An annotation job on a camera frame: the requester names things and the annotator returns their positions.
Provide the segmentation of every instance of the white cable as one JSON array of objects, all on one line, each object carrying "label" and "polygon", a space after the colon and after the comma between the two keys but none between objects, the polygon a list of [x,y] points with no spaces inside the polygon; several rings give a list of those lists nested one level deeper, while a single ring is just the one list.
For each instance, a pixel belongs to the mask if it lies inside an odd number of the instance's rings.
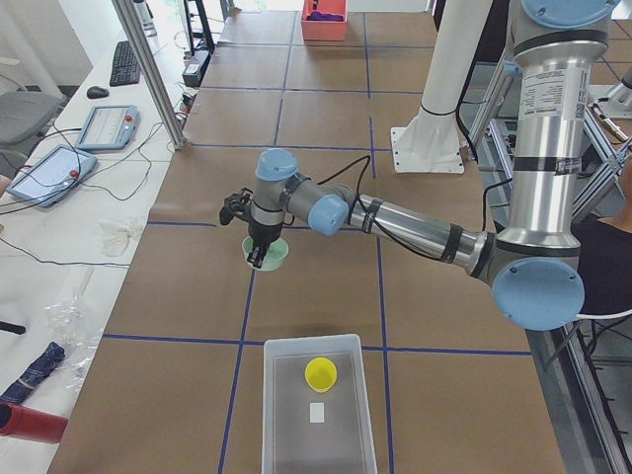
[{"label": "white cable", "polygon": [[632,315],[632,308],[614,314],[578,314],[577,319],[614,319]]}]

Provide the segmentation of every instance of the computer mouse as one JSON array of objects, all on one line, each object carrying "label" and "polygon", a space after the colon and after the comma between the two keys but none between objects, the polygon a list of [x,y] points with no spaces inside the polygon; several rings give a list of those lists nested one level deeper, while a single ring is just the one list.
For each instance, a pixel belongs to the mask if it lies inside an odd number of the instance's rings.
[{"label": "computer mouse", "polygon": [[92,86],[88,89],[88,92],[86,92],[88,99],[101,99],[103,97],[107,97],[109,94],[110,91],[101,86]]}]

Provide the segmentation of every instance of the keyboard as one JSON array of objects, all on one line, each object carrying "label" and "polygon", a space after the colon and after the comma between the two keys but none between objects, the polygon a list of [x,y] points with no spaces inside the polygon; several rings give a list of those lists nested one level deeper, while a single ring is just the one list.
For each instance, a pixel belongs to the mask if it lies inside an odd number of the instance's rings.
[{"label": "keyboard", "polygon": [[134,51],[131,50],[129,41],[119,41],[112,59],[110,85],[126,86],[138,84],[138,81],[140,81],[140,66]]}]

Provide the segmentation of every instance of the green bowl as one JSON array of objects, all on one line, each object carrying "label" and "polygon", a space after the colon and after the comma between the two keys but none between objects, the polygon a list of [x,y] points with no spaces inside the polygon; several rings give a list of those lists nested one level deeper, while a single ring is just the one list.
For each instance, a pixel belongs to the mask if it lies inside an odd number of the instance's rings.
[{"label": "green bowl", "polygon": [[[244,258],[248,259],[248,254],[250,254],[253,250],[253,239],[252,237],[246,237],[241,244],[241,248],[244,251]],[[289,246],[287,242],[283,239],[278,238],[272,244],[270,244],[270,248],[264,257],[264,261],[262,262],[260,269],[255,269],[253,264],[248,263],[248,265],[260,272],[271,272],[272,270],[276,270],[281,266],[285,257],[287,257],[287,253],[289,252]]]}]

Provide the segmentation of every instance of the robotic arm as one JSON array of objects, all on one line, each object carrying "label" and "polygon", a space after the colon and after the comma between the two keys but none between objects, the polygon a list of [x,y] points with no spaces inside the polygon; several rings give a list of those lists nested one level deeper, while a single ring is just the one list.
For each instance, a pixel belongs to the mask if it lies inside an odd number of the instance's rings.
[{"label": "robotic arm", "polygon": [[223,225],[248,222],[248,262],[260,268],[290,213],[325,235],[343,223],[486,282],[501,312],[526,329],[574,320],[584,303],[570,232],[592,63],[607,49],[618,0],[514,0],[507,53],[522,70],[510,225],[499,235],[434,220],[343,185],[320,186],[287,151],[262,154],[257,184],[225,200]]}]

